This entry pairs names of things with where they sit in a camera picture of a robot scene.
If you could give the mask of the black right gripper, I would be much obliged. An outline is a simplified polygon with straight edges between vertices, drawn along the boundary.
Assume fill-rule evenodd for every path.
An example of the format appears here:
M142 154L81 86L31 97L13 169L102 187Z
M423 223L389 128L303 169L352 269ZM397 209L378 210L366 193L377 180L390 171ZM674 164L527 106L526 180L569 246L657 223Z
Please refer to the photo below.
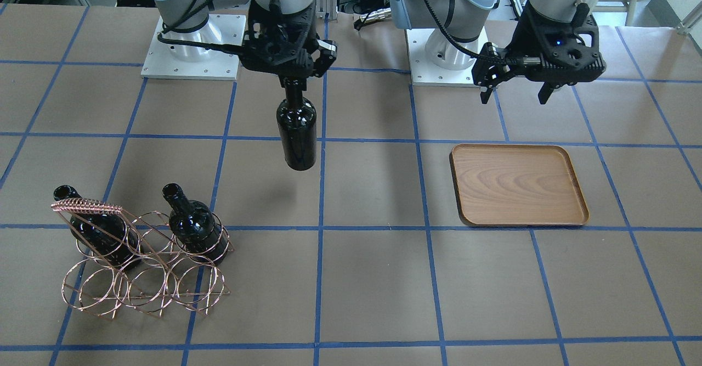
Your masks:
M293 14L269 11L251 2L242 65L280 77L323 76L337 59L337 45L318 38L315 16L315 2Z

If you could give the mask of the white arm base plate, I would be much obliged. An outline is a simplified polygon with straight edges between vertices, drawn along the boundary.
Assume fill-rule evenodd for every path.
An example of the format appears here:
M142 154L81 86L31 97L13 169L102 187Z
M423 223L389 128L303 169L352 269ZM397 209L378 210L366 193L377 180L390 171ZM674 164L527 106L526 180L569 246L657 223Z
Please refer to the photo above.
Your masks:
M241 45L245 28L246 16L243 14L210 14L208 23L202 29L185 35L169 32L165 37L179 41ZM157 39L157 33L161 29L163 21L159 18L141 76L181 80L238 79L239 58L235 54L191 46L167 45Z
M406 30L414 86L476 88L472 68L476 59L458 51L437 29Z

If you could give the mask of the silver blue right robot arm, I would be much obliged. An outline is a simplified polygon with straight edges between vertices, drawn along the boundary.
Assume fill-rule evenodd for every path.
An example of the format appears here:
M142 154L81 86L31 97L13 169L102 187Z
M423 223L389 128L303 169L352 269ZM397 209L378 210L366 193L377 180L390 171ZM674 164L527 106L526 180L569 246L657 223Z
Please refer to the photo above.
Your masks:
M281 78L321 77L337 46L316 31L316 0L154 0L160 21L145 78L236 80L239 66Z

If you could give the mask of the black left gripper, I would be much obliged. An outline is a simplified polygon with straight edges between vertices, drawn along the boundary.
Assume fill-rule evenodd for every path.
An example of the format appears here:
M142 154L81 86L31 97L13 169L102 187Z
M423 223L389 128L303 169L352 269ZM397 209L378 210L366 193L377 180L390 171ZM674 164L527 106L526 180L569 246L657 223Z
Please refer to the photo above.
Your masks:
M592 82L607 68L599 48L596 21L587 4L572 4L575 13L564 21L549 19L528 4L517 23L511 42L505 48L485 43L477 59L472 79L480 87L480 100L487 104L496 85L516 76L544 82L537 93L546 104L556 85Z

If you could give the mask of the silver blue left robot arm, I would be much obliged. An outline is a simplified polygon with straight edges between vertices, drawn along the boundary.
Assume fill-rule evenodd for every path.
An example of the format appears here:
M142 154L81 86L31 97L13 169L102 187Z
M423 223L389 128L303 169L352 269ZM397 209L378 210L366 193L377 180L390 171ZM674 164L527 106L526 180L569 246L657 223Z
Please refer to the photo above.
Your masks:
M472 61L472 83L487 103L494 89L514 77L541 82L539 103L563 86L597 80L607 68L592 16L598 0L527 0L511 41L504 48L475 44L497 0L389 0L399 29L431 29L439 43L429 49L432 61L451 70Z

